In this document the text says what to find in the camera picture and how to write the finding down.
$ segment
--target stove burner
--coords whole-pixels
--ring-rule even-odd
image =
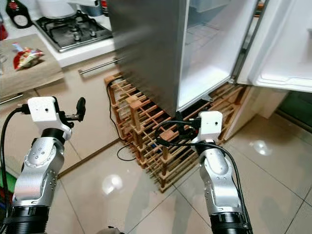
[[[74,16],[63,19],[42,17],[35,25],[59,52],[112,37],[108,29],[80,10]]]

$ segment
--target refrigerator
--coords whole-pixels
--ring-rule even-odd
[[[174,117],[226,82],[312,91],[312,1],[108,0],[126,79]]]

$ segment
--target electrical cable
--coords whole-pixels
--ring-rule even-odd
[[[4,158],[4,142],[5,142],[5,131],[8,126],[8,123],[12,116],[15,113],[22,112],[21,108],[16,108],[13,110],[6,118],[4,121],[3,127],[2,127],[2,132],[1,132],[1,140],[0,140],[0,161],[1,161],[1,175],[2,175],[2,183],[3,183],[3,189],[4,189],[4,201],[5,201],[5,217],[7,218],[9,216],[10,212],[10,201],[9,201],[9,188],[8,188],[8,183],[6,179],[6,168],[5,168],[5,158]],[[3,233],[5,230],[6,225],[2,224],[0,228],[0,233]]]
[[[243,215],[244,215],[246,223],[250,224],[250,227],[251,227],[251,222],[250,222],[249,214],[248,214],[248,211],[247,211],[247,208],[246,208],[246,205],[245,205],[244,195],[243,195],[242,187],[241,187],[241,183],[240,183],[240,177],[239,177],[238,168],[237,168],[237,165],[236,165],[235,160],[234,160],[233,156],[231,155],[231,153],[228,152],[226,149],[222,148],[221,146],[210,144],[210,143],[207,143],[207,142],[205,142],[205,143],[201,143],[201,142],[199,142],[199,143],[173,143],[173,142],[166,141],[163,138],[161,138],[161,136],[159,134],[159,132],[160,132],[159,129],[160,129],[161,126],[163,126],[165,124],[169,124],[169,123],[190,125],[191,122],[187,122],[187,121],[172,121],[172,120],[163,122],[160,125],[158,125],[158,127],[155,130],[155,138],[156,139],[160,138],[162,141],[166,142],[166,144],[173,145],[173,146],[198,146],[198,145],[208,146],[208,147],[211,147],[211,148],[216,148],[216,149],[221,150],[225,155],[227,155],[229,157],[229,159],[231,160],[231,163],[233,165],[234,171],[235,171],[237,190],[238,190],[238,195],[239,195],[239,198],[240,198],[240,201],[241,201],[241,204],[242,204]],[[249,229],[248,231],[250,232],[250,234],[253,234],[252,229]]]
[[[120,140],[122,140],[123,142],[128,143],[128,145],[125,145],[125,146],[121,147],[121,148],[117,151],[117,157],[118,157],[121,161],[130,162],[130,161],[135,160],[136,158],[134,157],[134,158],[132,158],[132,159],[124,159],[124,158],[121,158],[121,157],[119,156],[119,153],[120,153],[120,151],[121,151],[122,149],[124,149],[124,148],[126,148],[126,147],[128,147],[128,146],[130,146],[130,145],[132,145],[134,148],[136,148],[136,147],[135,147],[134,144],[129,143],[129,142],[127,142],[126,140],[124,140],[124,139],[122,139],[122,138],[120,137],[119,131],[118,131],[118,127],[117,127],[115,121],[114,121],[113,118],[112,118],[112,103],[111,103],[111,97],[109,96],[109,93],[108,93],[108,88],[110,87],[111,84],[112,84],[112,81],[109,82],[109,83],[107,84],[107,86],[106,86],[106,93],[107,93],[108,100],[109,100],[109,119],[113,122],[113,124],[114,124],[114,126],[115,126],[115,128],[116,128],[116,131],[117,131],[117,134],[118,134],[118,138],[119,138]]]

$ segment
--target black bottle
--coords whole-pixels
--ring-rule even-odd
[[[18,0],[8,0],[5,11],[17,28],[28,28],[33,24],[27,7]]]

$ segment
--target cabinet handle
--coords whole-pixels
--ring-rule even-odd
[[[101,64],[101,65],[99,65],[99,66],[96,66],[96,67],[90,68],[90,69],[85,70],[85,71],[78,70],[78,72],[79,72],[79,75],[81,75],[81,76],[82,76],[83,74],[85,74],[85,73],[87,73],[87,72],[94,71],[94,70],[96,70],[96,69],[98,69],[98,68],[105,67],[105,66],[107,66],[107,65],[109,65],[109,64],[112,64],[112,63],[118,62],[118,61],[120,61],[120,60],[121,60],[121,58],[119,58],[119,59],[115,59],[115,60],[113,60],[113,61],[110,61],[110,62],[107,62],[107,63]]]
[[[13,101],[13,100],[18,99],[18,98],[21,98],[22,96],[24,96],[24,94],[19,93],[15,97],[12,97],[12,98],[9,98],[7,100],[4,100],[4,101],[0,102],[0,105],[3,105],[5,103],[7,103],[7,102]]]

